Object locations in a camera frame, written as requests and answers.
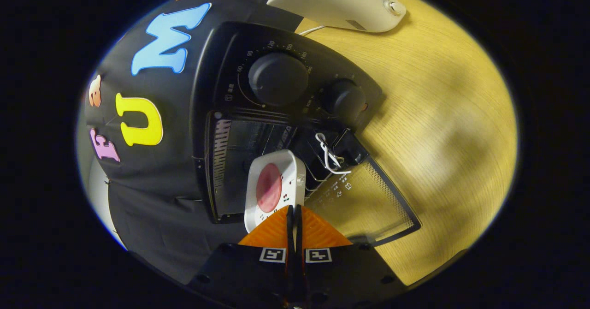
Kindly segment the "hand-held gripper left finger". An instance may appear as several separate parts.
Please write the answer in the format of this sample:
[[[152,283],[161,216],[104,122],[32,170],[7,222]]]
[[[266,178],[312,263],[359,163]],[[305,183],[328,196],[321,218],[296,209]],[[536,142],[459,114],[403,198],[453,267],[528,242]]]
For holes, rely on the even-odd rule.
[[[273,213],[240,243],[220,244],[191,289],[230,309],[286,309],[294,250],[293,206]]]

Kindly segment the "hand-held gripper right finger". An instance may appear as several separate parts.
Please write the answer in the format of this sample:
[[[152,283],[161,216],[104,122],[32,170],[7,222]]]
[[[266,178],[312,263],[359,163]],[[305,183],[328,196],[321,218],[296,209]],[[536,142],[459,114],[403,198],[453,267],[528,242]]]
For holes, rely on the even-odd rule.
[[[297,309],[381,309],[404,292],[373,244],[352,243],[312,210],[295,208]]]

